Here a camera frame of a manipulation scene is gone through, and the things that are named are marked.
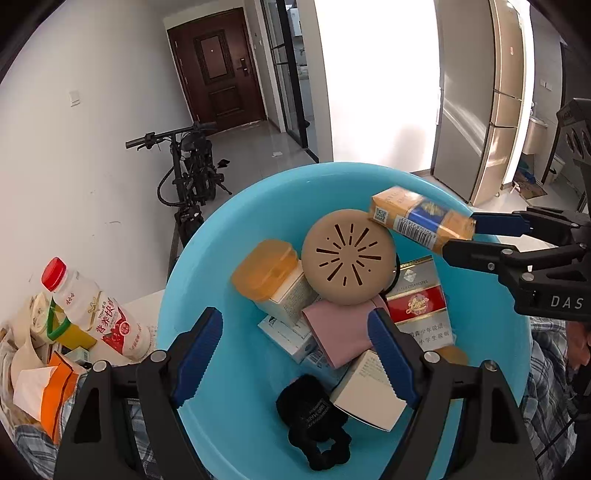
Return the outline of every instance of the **refrigerator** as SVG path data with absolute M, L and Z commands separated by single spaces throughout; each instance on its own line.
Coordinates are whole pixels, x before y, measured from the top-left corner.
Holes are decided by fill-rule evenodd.
M 506 0 L 439 0 L 443 102 L 433 176 L 471 205 L 502 187 L 524 86 L 519 15 Z

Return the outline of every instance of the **pink cloth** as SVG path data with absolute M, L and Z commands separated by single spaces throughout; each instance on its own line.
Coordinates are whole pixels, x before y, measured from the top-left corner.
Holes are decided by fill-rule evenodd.
M 342 367 L 372 347 L 368 315 L 377 307 L 388 311 L 379 295 L 359 305 L 320 300 L 302 310 L 332 368 Z

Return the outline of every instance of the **bottle label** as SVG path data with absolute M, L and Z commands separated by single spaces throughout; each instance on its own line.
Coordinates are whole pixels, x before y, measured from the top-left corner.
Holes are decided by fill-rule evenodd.
M 142 326 L 129 322 L 117 303 L 110 297 L 101 299 L 99 292 L 89 306 L 92 315 L 88 333 L 103 340 L 112 349 L 129 358 L 136 358 L 136 350 L 142 335 Z

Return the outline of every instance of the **red bottle cap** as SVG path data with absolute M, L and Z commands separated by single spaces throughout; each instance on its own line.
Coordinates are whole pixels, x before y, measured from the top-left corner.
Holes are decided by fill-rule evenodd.
M 41 276 L 41 283 L 49 291 L 54 291 L 66 274 L 66 264 L 55 257 L 49 262 Z

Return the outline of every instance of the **bicycle handlebar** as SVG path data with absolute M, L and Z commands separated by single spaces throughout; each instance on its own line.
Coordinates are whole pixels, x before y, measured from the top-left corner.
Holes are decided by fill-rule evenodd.
M 141 138 L 136 138 L 135 140 L 130 140 L 125 142 L 125 148 L 134 148 L 134 147 L 144 147 L 147 144 L 155 145 L 156 143 L 160 143 L 166 137 L 176 136 L 178 134 L 183 134 L 186 132 L 200 132 L 204 130 L 216 130 L 217 123 L 216 122 L 206 122 L 204 124 L 200 124 L 195 122 L 190 127 L 179 128 L 178 130 L 171 130 L 170 132 L 164 132 L 162 134 L 156 135 L 154 132 L 150 132 L 145 134 Z

